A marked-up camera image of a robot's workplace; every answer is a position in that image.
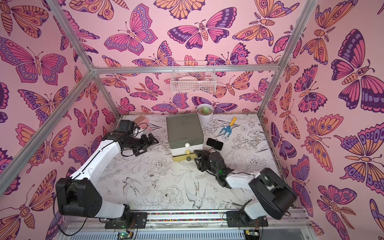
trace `table surface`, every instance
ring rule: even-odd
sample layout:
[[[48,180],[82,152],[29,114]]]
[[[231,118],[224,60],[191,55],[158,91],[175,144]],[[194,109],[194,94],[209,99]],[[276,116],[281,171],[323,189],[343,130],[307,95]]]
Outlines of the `table surface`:
[[[96,188],[104,200],[129,204],[133,210],[239,209],[255,198],[245,189],[221,187],[213,176],[197,170],[194,161],[174,162],[167,140],[166,115],[145,115],[159,144],[135,157],[116,155],[99,178]],[[229,137],[219,132],[237,117]],[[134,120],[137,116],[124,116]],[[205,143],[224,143],[220,152],[227,167],[253,172],[265,167],[278,174],[265,134],[255,114],[215,114],[202,125]]]

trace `gray lid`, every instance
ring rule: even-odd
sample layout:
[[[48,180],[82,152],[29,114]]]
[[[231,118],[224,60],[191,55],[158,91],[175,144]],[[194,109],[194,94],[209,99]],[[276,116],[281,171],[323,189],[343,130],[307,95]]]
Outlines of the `gray lid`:
[[[204,142],[197,113],[179,114],[167,117],[168,142],[171,149],[191,146]]]

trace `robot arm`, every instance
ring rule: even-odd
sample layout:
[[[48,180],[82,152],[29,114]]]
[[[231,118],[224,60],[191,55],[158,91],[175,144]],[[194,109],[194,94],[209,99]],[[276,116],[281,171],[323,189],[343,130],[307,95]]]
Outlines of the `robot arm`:
[[[252,174],[233,173],[219,152],[195,151],[195,154],[197,168],[201,172],[210,171],[222,187],[248,189],[256,195],[257,199],[248,201],[240,210],[245,225],[266,214],[281,219],[297,198],[292,188],[269,168]]]

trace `white wire basket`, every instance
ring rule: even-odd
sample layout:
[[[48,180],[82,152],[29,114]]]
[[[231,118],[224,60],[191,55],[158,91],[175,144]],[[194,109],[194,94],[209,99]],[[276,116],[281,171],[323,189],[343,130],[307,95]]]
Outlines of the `white wire basket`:
[[[196,65],[192,67],[190,65],[186,66],[190,61],[174,61],[172,63],[172,77],[170,80],[172,93],[216,92],[215,62],[194,62]]]

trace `pink wall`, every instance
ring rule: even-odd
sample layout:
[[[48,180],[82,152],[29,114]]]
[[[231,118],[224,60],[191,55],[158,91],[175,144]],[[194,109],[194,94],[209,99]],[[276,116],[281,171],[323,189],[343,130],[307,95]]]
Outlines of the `pink wall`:
[[[320,1],[318,19],[337,4]],[[316,23],[313,12],[300,53],[291,58],[291,69],[300,70],[289,81],[281,78],[276,100],[265,110],[266,128],[287,181],[300,195],[298,205],[307,210],[319,239],[384,237],[384,71],[379,47],[384,34],[369,27],[384,21],[377,14],[381,5],[343,2],[339,21],[333,22],[330,14],[323,24]],[[306,46],[314,53],[308,54]],[[356,72],[351,83],[348,76]],[[346,78],[350,81],[342,84]],[[355,103],[345,100],[353,94]],[[274,105],[277,113],[269,109]]]

